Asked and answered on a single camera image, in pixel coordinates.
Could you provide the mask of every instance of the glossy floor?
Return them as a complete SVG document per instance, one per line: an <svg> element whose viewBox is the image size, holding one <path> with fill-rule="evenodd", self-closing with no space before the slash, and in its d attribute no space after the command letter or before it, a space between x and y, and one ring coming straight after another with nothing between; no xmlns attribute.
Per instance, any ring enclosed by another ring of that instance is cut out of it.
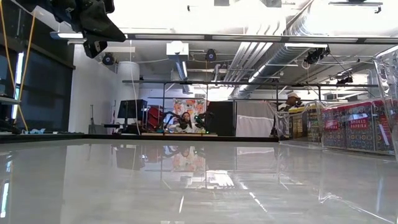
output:
<svg viewBox="0 0 398 224"><path fill-rule="evenodd" d="M0 224L397 223L393 157L243 142L0 148Z"/></svg>

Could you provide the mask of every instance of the cap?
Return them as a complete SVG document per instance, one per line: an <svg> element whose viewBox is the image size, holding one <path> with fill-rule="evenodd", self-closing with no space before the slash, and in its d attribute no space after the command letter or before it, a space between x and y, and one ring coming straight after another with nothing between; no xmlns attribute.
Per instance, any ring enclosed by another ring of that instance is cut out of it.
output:
<svg viewBox="0 0 398 224"><path fill-rule="evenodd" d="M301 99L296 93L289 93L289 94L287 95L287 98L290 98L290 97L295 97L295 98L297 98L297 99Z"/></svg>

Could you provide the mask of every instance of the woman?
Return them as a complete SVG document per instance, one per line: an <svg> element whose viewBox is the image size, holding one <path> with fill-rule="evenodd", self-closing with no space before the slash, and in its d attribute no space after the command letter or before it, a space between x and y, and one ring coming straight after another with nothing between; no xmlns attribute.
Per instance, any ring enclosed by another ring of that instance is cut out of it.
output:
<svg viewBox="0 0 398 224"><path fill-rule="evenodd" d="M169 129L176 129L177 132L185 132L185 133L196 133L197 129L195 124L192 123L191 121L191 115L188 112L184 112L181 115L182 121L179 122L178 124L173 124L169 126Z"/></svg>

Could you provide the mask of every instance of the man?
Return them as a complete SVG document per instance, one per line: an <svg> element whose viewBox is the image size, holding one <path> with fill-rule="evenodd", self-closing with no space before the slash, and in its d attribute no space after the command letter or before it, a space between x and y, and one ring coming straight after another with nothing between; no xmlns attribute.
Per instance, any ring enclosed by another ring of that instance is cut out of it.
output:
<svg viewBox="0 0 398 224"><path fill-rule="evenodd" d="M288 112L289 109L291 108L299 108L302 105L302 102L300 100L301 98L296 94L296 93L289 93L287 95L287 100L285 103L282 103L281 105L278 106L278 111L284 111ZM288 117L281 117L279 118L279 132L280 133L285 133L287 130L286 123L289 123L289 120L287 120ZM271 135L270 137L278 137L277 129L276 129L276 118L274 116L274 125L271 130ZM285 137L283 135L280 136L280 139L283 140Z"/></svg>

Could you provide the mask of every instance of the person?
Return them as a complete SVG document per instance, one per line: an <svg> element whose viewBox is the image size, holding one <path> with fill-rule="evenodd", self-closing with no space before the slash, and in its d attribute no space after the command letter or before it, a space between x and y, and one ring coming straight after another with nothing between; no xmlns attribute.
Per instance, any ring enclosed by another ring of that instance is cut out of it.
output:
<svg viewBox="0 0 398 224"><path fill-rule="evenodd" d="M299 108L302 106L303 106L303 103L301 102L301 98L296 93L289 93L287 95L286 102L282 103L281 105L278 106L278 111L289 112L289 109L291 109L291 108ZM284 123L288 123L288 121L285 119L286 119L286 117L282 117L279 119L279 126L282 128L281 130L279 130L281 133L286 132L285 129L287 127L284 125ZM274 124L272 125L270 137L278 137L277 132L278 131L276 129L276 118L274 116ZM284 136L281 135L279 138L281 140L283 140Z"/></svg>
<svg viewBox="0 0 398 224"><path fill-rule="evenodd" d="M176 129L177 132L195 133L196 126L191 121L191 114L188 112L184 112L181 115L181 118L182 118L182 121L187 124L186 127L182 127L182 125L180 123L178 123L178 124L170 125L169 129Z"/></svg>

